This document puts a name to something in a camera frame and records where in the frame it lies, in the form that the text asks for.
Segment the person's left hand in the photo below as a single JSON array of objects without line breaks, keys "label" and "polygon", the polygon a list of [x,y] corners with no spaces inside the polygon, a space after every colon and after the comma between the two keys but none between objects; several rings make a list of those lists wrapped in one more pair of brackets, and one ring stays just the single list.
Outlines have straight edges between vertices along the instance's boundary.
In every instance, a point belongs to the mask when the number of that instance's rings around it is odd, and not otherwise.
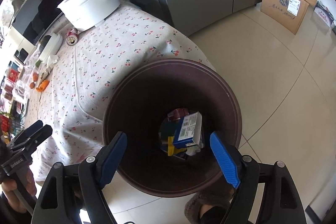
[{"label": "person's left hand", "polygon": [[[34,175],[29,168],[27,168],[27,172],[25,174],[25,177],[26,178],[24,179],[23,185],[25,186],[26,191],[33,198],[35,198],[36,193],[37,193],[37,188],[36,188],[35,181],[34,181]],[[5,179],[3,181],[3,183],[1,184],[1,189],[2,189],[3,193],[5,194],[10,207],[14,211],[16,211],[18,213],[26,213],[27,212],[27,209],[25,208],[23,203],[19,200],[19,198],[14,193],[14,191],[17,190],[17,183],[16,183],[15,180],[13,180],[11,178]]]}]

